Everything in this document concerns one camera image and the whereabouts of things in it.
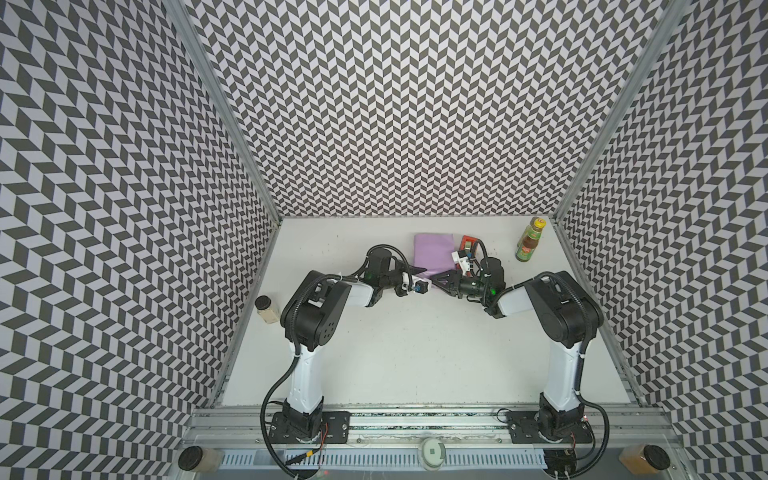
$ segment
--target sauce bottle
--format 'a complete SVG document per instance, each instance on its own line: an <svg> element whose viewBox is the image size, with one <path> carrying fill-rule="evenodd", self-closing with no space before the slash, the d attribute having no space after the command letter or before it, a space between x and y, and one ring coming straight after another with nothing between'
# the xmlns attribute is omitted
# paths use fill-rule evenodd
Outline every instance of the sauce bottle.
<svg viewBox="0 0 768 480"><path fill-rule="evenodd" d="M525 229L526 235L523 237L522 242L518 245L518 251L515 254L515 258L521 262L527 262L533 256L533 251L538 246L538 240L541 238L541 231L546 226L547 221L543 218L535 218L533 225L529 225Z"/></svg>
<svg viewBox="0 0 768 480"><path fill-rule="evenodd" d="M528 225L525 226L525 231L523 232L523 234L518 239L517 248L520 247L520 243L523 243L523 240L525 239L525 236L528 235L528 233L530 233L531 228L533 228L533 224L536 223L536 220L538 220L538 217L531 218L531 222Z"/></svg>

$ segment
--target white plastic part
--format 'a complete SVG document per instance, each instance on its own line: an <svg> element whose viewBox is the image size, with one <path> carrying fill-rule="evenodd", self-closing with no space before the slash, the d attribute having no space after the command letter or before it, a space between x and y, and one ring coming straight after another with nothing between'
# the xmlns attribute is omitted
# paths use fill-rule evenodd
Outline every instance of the white plastic part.
<svg viewBox="0 0 768 480"><path fill-rule="evenodd" d="M373 296L373 287L363 282L350 282L349 285L352 289L349 291L349 296L346 298L345 307L347 306L368 306L371 303L371 297Z"/></svg>
<svg viewBox="0 0 768 480"><path fill-rule="evenodd" d="M466 275L470 268L469 258L460 257L458 252L451 252L451 258L453 259L453 263L458 263L458 265L462 268L462 275Z"/></svg>
<svg viewBox="0 0 768 480"><path fill-rule="evenodd" d="M293 355L293 344L289 343L290 352ZM288 403L291 408L303 413L312 413L323 400L323 389L320 386L320 352L322 346L318 346L314 352L310 352L301 345L301 354L296 369L290 376L290 392Z"/></svg>
<svg viewBox="0 0 768 480"><path fill-rule="evenodd" d="M434 472L445 463L445 445L435 438L424 439L419 445L419 453L422 456L422 466Z"/></svg>
<svg viewBox="0 0 768 480"><path fill-rule="evenodd" d="M580 348L581 342L569 349L562 343L549 341L549 373L544 397L561 412L575 409L580 403L574 391Z"/></svg>
<svg viewBox="0 0 768 480"><path fill-rule="evenodd" d="M528 298L528 292L525 291L524 287L505 293L498 299L496 305L504 316L533 310L533 304L531 304L531 299Z"/></svg>

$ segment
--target black mounting plate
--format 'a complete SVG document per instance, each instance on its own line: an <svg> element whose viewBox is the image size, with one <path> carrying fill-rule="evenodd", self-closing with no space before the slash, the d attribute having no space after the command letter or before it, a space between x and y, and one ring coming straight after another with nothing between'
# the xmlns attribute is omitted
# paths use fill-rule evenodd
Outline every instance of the black mounting plate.
<svg viewBox="0 0 768 480"><path fill-rule="evenodd" d="M512 443L545 443L552 445L553 442L547 442L538 434L538 423L536 414L538 412L507 412L507 430L512 437ZM576 443L592 443L587 425L580 423L574 425L574 428L563 438L562 443L570 445L573 440L571 433L576 438Z"/></svg>
<svg viewBox="0 0 768 480"><path fill-rule="evenodd" d="M320 423L320 434L326 431L328 435L326 444L346 443L349 437L349 412L323 412L323 420ZM320 438L299 438L289 433L286 417L282 412L272 415L272 425L268 427L270 442L275 443L320 443Z"/></svg>

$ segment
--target spice jar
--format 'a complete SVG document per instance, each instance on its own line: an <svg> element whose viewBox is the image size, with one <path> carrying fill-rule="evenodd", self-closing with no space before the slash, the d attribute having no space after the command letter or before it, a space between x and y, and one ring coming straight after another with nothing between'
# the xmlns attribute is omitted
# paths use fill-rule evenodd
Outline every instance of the spice jar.
<svg viewBox="0 0 768 480"><path fill-rule="evenodd" d="M254 303L256 310L259 312L259 316L267 323L275 323L280 320L280 311L277 309L277 305L272 304L272 300L262 295L256 299Z"/></svg>
<svg viewBox="0 0 768 480"><path fill-rule="evenodd" d="M654 474L670 467L670 456L658 445L630 445L619 461L635 475Z"/></svg>

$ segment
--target bottle label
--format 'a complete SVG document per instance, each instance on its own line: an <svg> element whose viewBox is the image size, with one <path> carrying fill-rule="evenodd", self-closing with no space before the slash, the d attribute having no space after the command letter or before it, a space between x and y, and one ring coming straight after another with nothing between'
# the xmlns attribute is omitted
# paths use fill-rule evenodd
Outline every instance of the bottle label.
<svg viewBox="0 0 768 480"><path fill-rule="evenodd" d="M527 225L525 227L525 232L520 236L520 240L518 240L518 247L520 247L520 243L523 243L523 240L525 240L526 236L531 232L531 226Z"/></svg>
<svg viewBox="0 0 768 480"><path fill-rule="evenodd" d="M521 245L520 248L518 248L518 258L520 260L530 260L533 255L533 250L534 249L528 248L525 245Z"/></svg>

